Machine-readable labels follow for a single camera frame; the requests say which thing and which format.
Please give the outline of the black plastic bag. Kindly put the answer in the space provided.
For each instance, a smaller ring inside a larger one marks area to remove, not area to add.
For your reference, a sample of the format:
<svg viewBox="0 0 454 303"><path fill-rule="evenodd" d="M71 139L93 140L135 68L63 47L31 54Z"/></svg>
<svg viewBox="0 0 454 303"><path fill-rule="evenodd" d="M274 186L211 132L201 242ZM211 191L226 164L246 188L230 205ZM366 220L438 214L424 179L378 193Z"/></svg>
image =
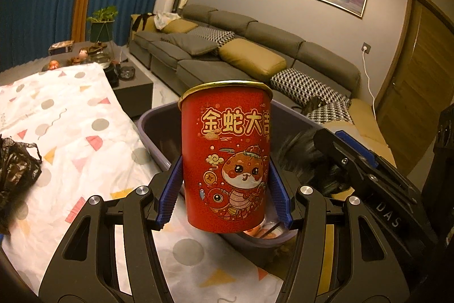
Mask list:
<svg viewBox="0 0 454 303"><path fill-rule="evenodd" d="M36 143L1 137L1 234L9 235L15 207L41 175L42 157Z"/></svg>

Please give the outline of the red snake paper cup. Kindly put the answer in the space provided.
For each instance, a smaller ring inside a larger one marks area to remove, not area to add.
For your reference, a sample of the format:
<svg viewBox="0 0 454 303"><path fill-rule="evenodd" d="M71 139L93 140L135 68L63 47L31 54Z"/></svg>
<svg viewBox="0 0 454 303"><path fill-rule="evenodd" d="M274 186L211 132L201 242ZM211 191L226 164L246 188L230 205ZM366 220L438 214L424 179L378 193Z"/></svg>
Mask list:
<svg viewBox="0 0 454 303"><path fill-rule="evenodd" d="M252 81L210 82L178 101L188 222L238 233L265 217L271 140L271 89Z"/></svg>

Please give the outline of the dark grey trash bin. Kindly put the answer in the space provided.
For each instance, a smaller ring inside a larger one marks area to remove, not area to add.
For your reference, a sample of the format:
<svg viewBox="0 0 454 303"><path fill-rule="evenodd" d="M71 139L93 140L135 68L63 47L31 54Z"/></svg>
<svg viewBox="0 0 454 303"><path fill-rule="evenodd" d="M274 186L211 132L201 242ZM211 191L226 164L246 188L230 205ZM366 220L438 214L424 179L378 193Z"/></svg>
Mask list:
<svg viewBox="0 0 454 303"><path fill-rule="evenodd" d="M297 164L314 150L321 125L276 101L263 105L201 103L186 99L151 109L138 121L139 136L168 171L157 223L169 220L171 197L186 187L188 223L231 234L250 245L279 245L296 236L293 196L284 180L296 177L278 159L297 146Z"/></svg>

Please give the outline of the wooden door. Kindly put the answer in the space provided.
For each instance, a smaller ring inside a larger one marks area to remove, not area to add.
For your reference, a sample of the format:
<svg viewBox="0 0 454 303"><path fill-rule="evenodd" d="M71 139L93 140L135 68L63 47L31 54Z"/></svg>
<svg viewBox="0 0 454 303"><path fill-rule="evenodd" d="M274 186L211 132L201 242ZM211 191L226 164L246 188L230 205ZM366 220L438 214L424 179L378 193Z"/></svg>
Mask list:
<svg viewBox="0 0 454 303"><path fill-rule="evenodd" d="M408 175L453 100L453 21L430 0L408 0L396 54L378 96L377 122Z"/></svg>

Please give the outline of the black white patterned cushion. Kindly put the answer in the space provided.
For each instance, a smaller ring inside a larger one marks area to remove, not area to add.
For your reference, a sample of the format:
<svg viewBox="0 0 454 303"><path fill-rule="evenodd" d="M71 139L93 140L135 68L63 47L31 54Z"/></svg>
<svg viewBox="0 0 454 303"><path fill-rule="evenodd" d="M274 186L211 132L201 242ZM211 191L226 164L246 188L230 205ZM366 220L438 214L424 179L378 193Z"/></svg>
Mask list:
<svg viewBox="0 0 454 303"><path fill-rule="evenodd" d="M327 104L342 102L347 107L351 105L351 100L346 95L294 68L287 68L273 75L270 84L301 106L307 105L314 97Z"/></svg>

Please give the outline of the patterned white tablecloth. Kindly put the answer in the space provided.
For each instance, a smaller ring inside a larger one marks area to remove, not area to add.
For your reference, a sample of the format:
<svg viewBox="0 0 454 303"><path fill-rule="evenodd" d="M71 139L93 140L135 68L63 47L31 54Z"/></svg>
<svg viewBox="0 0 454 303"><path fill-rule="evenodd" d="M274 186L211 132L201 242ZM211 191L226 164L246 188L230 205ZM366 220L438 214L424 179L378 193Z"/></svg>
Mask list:
<svg viewBox="0 0 454 303"><path fill-rule="evenodd" d="M97 65L1 79L1 135L33 144L41 175L12 215L4 251L19 277L38 291L52 256L93 195L126 196L158 166ZM282 281L222 238L195 230L178 203L154 234L177 302L273 302Z"/></svg>

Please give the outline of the yellow cushion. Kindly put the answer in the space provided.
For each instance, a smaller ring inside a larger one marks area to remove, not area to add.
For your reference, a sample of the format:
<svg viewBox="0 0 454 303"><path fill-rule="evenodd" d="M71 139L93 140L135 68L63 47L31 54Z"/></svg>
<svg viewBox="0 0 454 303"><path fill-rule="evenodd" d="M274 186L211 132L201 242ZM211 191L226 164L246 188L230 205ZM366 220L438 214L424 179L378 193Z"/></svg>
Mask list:
<svg viewBox="0 0 454 303"><path fill-rule="evenodd" d="M286 60L277 53L242 38L223 45L218 50L220 59L261 82L287 68Z"/></svg>
<svg viewBox="0 0 454 303"><path fill-rule="evenodd" d="M191 30L199 27L195 22L179 18L169 22L163 29L162 32L166 34L172 33L188 33Z"/></svg>

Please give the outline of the dark coffee table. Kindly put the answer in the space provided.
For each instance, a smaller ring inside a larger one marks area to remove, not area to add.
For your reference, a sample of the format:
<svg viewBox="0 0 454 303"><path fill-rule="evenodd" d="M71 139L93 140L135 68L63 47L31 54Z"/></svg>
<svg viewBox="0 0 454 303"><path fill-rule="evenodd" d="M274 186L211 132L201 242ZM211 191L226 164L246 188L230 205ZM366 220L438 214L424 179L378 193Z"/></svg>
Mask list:
<svg viewBox="0 0 454 303"><path fill-rule="evenodd" d="M1 85L11 84L21 78L33 75L37 72L44 72L45 65L47 65L51 60L57 60L61 65L66 64L68 59L70 59L76 51L79 51L79 49L88 45L89 43L87 41L75 43L73 52L38 58L31 62L9 68L8 70L1 72ZM154 82L140 69L142 64L137 62L132 55L130 55L126 46L120 47L114 44L113 54L115 57L119 57L121 59L121 67L133 67L135 69L135 75L131 80L119 79L117 84L114 84L112 80L114 72L108 72L105 70L102 76L106 76L108 79L108 83L113 89L123 111L130 118L136 119L152 108Z"/></svg>

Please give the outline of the far patterned cushion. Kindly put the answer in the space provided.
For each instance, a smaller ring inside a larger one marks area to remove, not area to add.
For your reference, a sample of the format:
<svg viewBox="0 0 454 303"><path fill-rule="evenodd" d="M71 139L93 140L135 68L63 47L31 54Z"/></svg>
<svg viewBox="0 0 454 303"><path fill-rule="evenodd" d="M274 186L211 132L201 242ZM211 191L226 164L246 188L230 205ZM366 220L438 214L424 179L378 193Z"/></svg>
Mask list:
<svg viewBox="0 0 454 303"><path fill-rule="evenodd" d="M188 34L195 35L200 38L207 39L209 41L213 41L215 42L215 44L217 44L219 48L221 48L228 42L234 40L236 36L235 33L231 31L225 31L216 28L208 28L204 26L198 26L197 28L194 28L193 30L188 32Z"/></svg>

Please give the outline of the dark grey cushion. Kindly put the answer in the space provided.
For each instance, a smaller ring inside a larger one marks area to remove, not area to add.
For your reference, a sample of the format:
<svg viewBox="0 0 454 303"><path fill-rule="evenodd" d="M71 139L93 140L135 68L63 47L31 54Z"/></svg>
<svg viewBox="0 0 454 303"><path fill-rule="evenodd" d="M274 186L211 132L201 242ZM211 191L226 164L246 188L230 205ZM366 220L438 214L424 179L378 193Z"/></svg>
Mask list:
<svg viewBox="0 0 454 303"><path fill-rule="evenodd" d="M185 33L167 34L162 36L162 40L179 47L192 56L205 55L218 48L214 41Z"/></svg>

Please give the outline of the grey sectional sofa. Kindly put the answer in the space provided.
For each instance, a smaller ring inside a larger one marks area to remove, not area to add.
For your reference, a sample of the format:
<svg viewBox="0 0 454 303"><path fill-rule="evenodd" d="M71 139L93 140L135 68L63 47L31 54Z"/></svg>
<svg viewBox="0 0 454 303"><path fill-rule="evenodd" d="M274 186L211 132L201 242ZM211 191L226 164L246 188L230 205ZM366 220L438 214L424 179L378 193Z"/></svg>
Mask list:
<svg viewBox="0 0 454 303"><path fill-rule="evenodd" d="M395 161L371 105L357 97L359 69L291 32L243 14L188 5L164 28L156 27L152 13L132 15L129 51L177 95L207 82L266 83L276 101Z"/></svg>

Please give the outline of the far yellow cushion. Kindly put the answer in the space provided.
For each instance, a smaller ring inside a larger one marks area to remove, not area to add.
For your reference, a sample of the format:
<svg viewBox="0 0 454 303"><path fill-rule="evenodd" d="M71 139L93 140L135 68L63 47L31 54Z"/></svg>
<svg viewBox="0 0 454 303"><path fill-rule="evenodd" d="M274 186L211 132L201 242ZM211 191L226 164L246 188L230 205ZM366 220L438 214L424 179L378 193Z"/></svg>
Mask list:
<svg viewBox="0 0 454 303"><path fill-rule="evenodd" d="M162 32L166 34L172 33L188 33L191 30L199 27L195 22L179 18L169 22L163 29Z"/></svg>

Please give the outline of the potted green plant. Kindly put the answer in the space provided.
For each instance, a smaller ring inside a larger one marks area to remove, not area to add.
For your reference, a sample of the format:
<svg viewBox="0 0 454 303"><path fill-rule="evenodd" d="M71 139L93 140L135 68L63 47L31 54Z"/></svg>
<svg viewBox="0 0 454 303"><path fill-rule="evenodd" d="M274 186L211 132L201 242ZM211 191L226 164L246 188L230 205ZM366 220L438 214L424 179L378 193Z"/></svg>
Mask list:
<svg viewBox="0 0 454 303"><path fill-rule="evenodd" d="M109 42L113 40L113 25L119 11L115 5L94 11L87 17L90 23L89 40L91 42Z"/></svg>

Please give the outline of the wall socket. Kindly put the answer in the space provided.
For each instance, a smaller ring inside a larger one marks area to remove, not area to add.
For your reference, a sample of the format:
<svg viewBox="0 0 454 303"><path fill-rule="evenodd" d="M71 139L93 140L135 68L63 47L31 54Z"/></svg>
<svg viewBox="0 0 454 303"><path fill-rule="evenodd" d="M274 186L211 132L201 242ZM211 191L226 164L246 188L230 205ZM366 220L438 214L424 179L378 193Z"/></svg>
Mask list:
<svg viewBox="0 0 454 303"><path fill-rule="evenodd" d="M371 50L371 46L367 43L363 43L362 45L362 51L366 54L370 53L370 50Z"/></svg>

